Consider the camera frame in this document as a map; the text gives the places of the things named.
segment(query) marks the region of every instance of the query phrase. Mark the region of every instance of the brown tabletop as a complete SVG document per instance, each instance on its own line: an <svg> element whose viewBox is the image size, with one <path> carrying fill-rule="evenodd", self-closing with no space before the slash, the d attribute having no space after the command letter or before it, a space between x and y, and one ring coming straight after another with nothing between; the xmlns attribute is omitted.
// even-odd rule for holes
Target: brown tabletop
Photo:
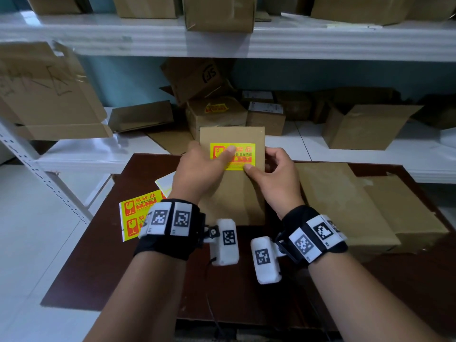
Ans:
<svg viewBox="0 0 456 342"><path fill-rule="evenodd" d="M135 154L56 277L42 305L101 310L131 261L137 240L122 242L119 202L158 189L154 181L176 170L179 156ZM398 175L449 229L440 211L401 166L350 164L357 176ZM270 221L276 223L271 214ZM208 300L220 322L268 325L278 328L319 328L302 288L284 278L259 285L250 240L273 236L276 225L238 227L237 265L208 268L207 245L187 263L178 317L212 320ZM284 268L289 264L281 259ZM456 237L448 235L429 252L377 257L366 267L386 287L440 333L456 333ZM334 329L321 298L307 281L307 293L327 327Z"/></svg>

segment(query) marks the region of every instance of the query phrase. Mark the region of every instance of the yellow and red label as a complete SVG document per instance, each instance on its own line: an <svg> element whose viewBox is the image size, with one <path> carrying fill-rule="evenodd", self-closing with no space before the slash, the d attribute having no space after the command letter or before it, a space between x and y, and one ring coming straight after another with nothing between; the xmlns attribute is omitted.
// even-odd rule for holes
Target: yellow and red label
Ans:
<svg viewBox="0 0 456 342"><path fill-rule="evenodd" d="M225 170L241 171L247 163L255 165L255 144L250 143L211 143L211 159L219 157L230 145L236 146L236 153Z"/></svg>
<svg viewBox="0 0 456 342"><path fill-rule="evenodd" d="M156 190L119 204L123 241L138 236L150 207L162 199L166 199L162 191Z"/></svg>
<svg viewBox="0 0 456 342"><path fill-rule="evenodd" d="M205 113L223 113L228 110L225 103L211 104L209 103L204 110Z"/></svg>

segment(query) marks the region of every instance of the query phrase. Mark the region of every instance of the person's left hand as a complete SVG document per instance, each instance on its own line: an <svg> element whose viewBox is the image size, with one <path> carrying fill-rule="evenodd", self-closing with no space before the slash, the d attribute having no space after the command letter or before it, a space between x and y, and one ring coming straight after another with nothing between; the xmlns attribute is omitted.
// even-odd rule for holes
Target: person's left hand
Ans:
<svg viewBox="0 0 456 342"><path fill-rule="evenodd" d="M188 144L188 151L180 159L172 183L169 199L176 198L198 205L204 193L225 173L236 147L231 145L216 159L211 160L197 141Z"/></svg>

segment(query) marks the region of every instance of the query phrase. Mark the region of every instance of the black wrist strap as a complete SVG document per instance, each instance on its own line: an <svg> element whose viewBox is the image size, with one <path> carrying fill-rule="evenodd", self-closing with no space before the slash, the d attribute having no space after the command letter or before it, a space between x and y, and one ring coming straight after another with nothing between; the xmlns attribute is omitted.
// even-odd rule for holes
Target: black wrist strap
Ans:
<svg viewBox="0 0 456 342"><path fill-rule="evenodd" d="M201 247L206 215L199 207L181 199L164 199L147 213L134 256L156 251L173 258L188 260Z"/></svg>
<svg viewBox="0 0 456 342"><path fill-rule="evenodd" d="M285 230L275 242L297 264L310 264L327 252L348 251L345 236L327 216L311 207L296 207L283 218L283 223Z"/></svg>

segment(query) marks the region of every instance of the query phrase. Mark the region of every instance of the white tracking device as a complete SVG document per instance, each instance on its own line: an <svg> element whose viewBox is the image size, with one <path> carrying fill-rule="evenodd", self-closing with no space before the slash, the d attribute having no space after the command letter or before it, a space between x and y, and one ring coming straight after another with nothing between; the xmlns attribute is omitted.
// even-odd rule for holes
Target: white tracking device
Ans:
<svg viewBox="0 0 456 342"><path fill-rule="evenodd" d="M239 245L238 235L236 233L236 224L232 219L217 220L217 227L210 228L209 233L216 237L206 237L205 243L209 244L211 250L211 259L216 258L212 265L224 266L233 265L239 262Z"/></svg>
<svg viewBox="0 0 456 342"><path fill-rule="evenodd" d="M261 285L277 283L282 279L278 257L285 253L272 242L269 236L257 237L250 242L254 259L255 273Z"/></svg>

